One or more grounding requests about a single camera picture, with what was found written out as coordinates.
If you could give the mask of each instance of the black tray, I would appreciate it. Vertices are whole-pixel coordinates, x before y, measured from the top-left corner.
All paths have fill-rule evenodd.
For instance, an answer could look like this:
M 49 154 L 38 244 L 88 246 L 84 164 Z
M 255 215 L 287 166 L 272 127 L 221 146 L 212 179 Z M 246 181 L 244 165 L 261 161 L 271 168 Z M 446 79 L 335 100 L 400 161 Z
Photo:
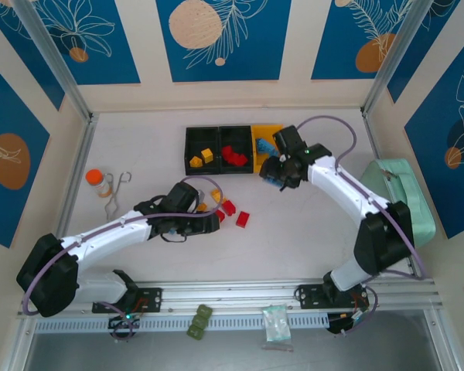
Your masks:
M 220 174 L 250 174 L 253 172 L 253 138 L 251 126 L 220 126 L 220 157 L 222 148 L 228 145 L 238 154 L 247 157 L 247 163 L 244 166 L 231 165 L 222 157 L 220 160 Z
M 184 154 L 184 165 L 186 175 L 198 174 L 220 174 L 221 154 L 218 146 L 218 127 L 187 128 L 186 149 Z M 196 156 L 203 160 L 201 151 L 209 148 L 213 153 L 213 161 L 207 164 L 203 161 L 203 167 L 191 168 L 189 161 Z

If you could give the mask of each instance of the blue block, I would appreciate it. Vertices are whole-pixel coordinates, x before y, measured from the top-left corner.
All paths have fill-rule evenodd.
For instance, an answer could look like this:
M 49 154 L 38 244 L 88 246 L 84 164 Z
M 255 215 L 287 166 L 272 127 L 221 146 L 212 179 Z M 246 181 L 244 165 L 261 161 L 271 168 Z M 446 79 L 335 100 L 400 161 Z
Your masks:
M 270 156 L 280 157 L 277 148 L 264 139 L 256 139 L 256 152 L 260 155 L 268 153 Z

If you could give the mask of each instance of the toy block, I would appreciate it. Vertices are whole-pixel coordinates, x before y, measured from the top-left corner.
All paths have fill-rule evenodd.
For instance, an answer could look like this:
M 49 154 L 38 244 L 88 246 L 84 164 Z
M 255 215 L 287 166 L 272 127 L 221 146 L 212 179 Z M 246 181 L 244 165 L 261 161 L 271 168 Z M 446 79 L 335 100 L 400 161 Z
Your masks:
M 196 325 L 191 325 L 187 330 L 187 335 L 195 340 L 201 340 L 204 335 L 204 330 Z
M 189 161 L 189 164 L 191 165 L 191 168 L 201 168 L 203 166 L 203 160 L 194 156 L 191 158 L 191 161 Z
M 256 149 L 259 154 L 266 153 L 270 156 L 280 157 L 278 149 L 272 143 L 269 143 L 266 139 L 256 139 Z
M 247 224 L 247 220 L 249 219 L 249 214 L 241 211 L 239 217 L 237 218 L 237 222 L 235 223 L 236 226 L 240 226 L 241 228 L 245 228 Z
M 208 209 L 208 205 L 206 203 L 200 203 L 196 211 L 206 211 L 206 209 Z
M 222 203 L 222 209 L 228 216 L 234 215 L 236 211 L 234 204 L 230 200 Z
M 226 145 L 225 147 L 222 148 L 222 156 L 225 159 L 225 161 L 228 160 L 230 155 L 234 153 L 234 150 L 232 149 L 231 145 Z
M 208 326 L 208 318 L 201 317 L 200 315 L 195 315 L 193 318 L 193 325 L 204 330 Z
M 220 220 L 220 223 L 223 222 L 223 220 L 225 219 L 225 214 L 222 213 L 221 211 L 217 210 L 216 212 L 216 215 L 218 216 L 218 219 Z
M 211 317 L 211 315 L 213 313 L 213 309 L 210 308 L 210 307 L 207 307 L 205 304 L 201 304 L 198 307 L 196 313 L 198 315 L 200 315 L 201 317 L 203 317 L 203 318 L 210 319 L 210 317 Z
M 213 197 L 216 203 L 220 202 L 220 191 L 218 189 L 214 189 L 213 191 L 211 191 L 210 195 Z M 227 199 L 224 196 L 222 202 L 224 203 L 225 201 L 227 201 Z
M 213 161 L 213 153 L 209 148 L 202 150 L 201 155 L 205 164 Z
M 240 154 L 237 160 L 235 161 L 236 166 L 244 166 L 247 164 L 247 157 Z

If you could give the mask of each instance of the orange bottle cap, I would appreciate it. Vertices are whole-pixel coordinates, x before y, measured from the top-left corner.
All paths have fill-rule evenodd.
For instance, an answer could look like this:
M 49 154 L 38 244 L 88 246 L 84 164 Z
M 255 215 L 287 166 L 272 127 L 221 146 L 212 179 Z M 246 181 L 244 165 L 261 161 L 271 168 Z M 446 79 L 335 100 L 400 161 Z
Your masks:
M 94 168 L 86 173 L 86 180 L 93 186 L 100 184 L 103 181 L 103 174 L 97 168 Z

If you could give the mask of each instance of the metal tongs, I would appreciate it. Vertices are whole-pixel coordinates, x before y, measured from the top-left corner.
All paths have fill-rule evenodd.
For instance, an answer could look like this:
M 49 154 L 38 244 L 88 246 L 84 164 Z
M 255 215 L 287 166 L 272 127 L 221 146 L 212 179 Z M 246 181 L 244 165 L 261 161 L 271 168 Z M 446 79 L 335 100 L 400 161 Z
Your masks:
M 105 174 L 105 179 L 110 184 L 111 187 L 111 197 L 108 201 L 107 205 L 105 205 L 105 212 L 107 214 L 107 221 L 111 221 L 111 218 L 118 210 L 118 201 L 117 201 L 117 193 L 118 190 L 121 188 L 122 183 L 129 183 L 132 179 L 132 174 L 130 172 L 123 172 L 121 176 L 118 177 L 117 188 L 114 188 L 114 176 L 110 172 Z

